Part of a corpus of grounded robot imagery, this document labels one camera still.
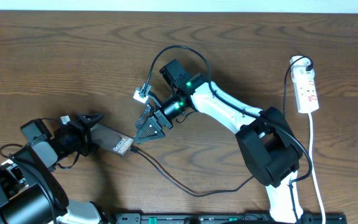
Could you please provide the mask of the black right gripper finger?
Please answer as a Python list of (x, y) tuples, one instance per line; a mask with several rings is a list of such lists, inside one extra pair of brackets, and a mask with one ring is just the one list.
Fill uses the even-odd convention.
[(136, 129), (140, 129), (145, 123), (146, 119), (150, 116), (150, 111), (152, 110), (152, 105), (147, 103), (143, 112), (141, 113), (139, 119), (137, 120), (135, 127)]
[(161, 139), (165, 137), (161, 125), (158, 124), (154, 116), (148, 117), (145, 122), (137, 129), (134, 141), (137, 144), (142, 142)]

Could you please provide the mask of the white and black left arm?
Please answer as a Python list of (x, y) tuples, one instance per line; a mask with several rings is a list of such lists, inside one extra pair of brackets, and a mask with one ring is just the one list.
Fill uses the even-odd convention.
[(71, 154), (88, 156), (98, 150), (91, 128), (103, 114), (62, 116), (50, 132), (44, 118), (21, 126), (27, 144), (6, 154), (0, 165), (0, 223), (112, 223), (94, 202), (70, 200), (53, 176)]

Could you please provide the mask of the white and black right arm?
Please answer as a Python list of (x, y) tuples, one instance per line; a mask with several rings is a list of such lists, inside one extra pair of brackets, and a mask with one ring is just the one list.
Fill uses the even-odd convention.
[(276, 108), (262, 110), (242, 103), (215, 82), (199, 73), (191, 75), (177, 60), (160, 69), (173, 94), (160, 101), (149, 84), (134, 93), (134, 99), (147, 103), (136, 123), (137, 143), (164, 138), (163, 128), (171, 129), (173, 120), (188, 108), (204, 113), (235, 134), (243, 160), (252, 176), (266, 187), (270, 216), (276, 222), (296, 223), (303, 214), (294, 180), (303, 151), (295, 141), (283, 114)]

